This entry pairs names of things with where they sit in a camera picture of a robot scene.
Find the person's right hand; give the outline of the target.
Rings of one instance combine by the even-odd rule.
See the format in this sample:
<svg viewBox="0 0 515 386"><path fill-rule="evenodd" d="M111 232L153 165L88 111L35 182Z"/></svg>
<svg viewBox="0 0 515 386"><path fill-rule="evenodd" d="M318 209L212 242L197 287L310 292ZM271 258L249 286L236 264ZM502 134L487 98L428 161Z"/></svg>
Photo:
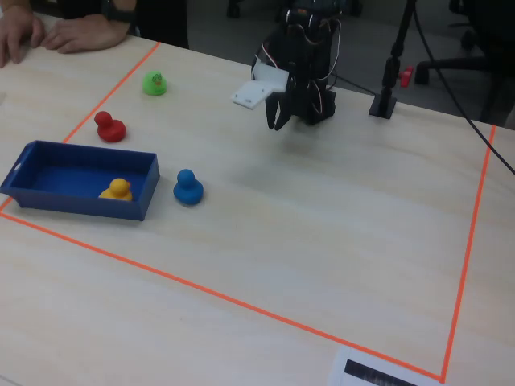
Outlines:
<svg viewBox="0 0 515 386"><path fill-rule="evenodd" d="M38 47L45 36L42 20L34 15L30 3L6 1L1 4L1 68L7 60L18 64L21 60L20 47L30 40L32 47Z"/></svg>

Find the person's left hand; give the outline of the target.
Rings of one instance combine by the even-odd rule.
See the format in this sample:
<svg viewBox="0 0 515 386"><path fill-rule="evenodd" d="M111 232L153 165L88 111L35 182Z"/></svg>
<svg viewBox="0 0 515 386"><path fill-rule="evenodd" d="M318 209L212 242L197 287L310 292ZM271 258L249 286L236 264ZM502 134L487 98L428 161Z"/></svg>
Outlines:
<svg viewBox="0 0 515 386"><path fill-rule="evenodd" d="M42 45L60 54L100 51L121 43L129 29L129 23L110 21L101 14L60 20L47 33Z"/></svg>

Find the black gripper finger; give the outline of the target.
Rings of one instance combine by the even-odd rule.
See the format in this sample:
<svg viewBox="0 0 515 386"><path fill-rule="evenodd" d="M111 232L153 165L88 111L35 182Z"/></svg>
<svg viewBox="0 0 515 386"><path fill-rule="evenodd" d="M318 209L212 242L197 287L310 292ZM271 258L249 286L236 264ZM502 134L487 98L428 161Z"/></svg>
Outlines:
<svg viewBox="0 0 515 386"><path fill-rule="evenodd" d="M283 94L278 98L278 116L274 124L274 130L279 131L291 118L293 113L293 100L289 94Z"/></svg>
<svg viewBox="0 0 515 386"><path fill-rule="evenodd" d="M268 96L266 98L266 120L270 129L275 128L276 115L279 107L280 96Z"/></svg>

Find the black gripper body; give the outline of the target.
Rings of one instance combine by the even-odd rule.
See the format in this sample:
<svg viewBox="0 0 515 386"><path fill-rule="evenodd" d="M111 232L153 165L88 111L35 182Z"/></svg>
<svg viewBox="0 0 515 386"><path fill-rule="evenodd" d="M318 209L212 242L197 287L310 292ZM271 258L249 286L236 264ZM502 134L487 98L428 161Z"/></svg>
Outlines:
<svg viewBox="0 0 515 386"><path fill-rule="evenodd" d="M294 71L288 74L288 80L283 92L278 95L289 94L293 100L293 113L292 116L296 117L311 117L311 83L308 78L298 77Z"/></svg>

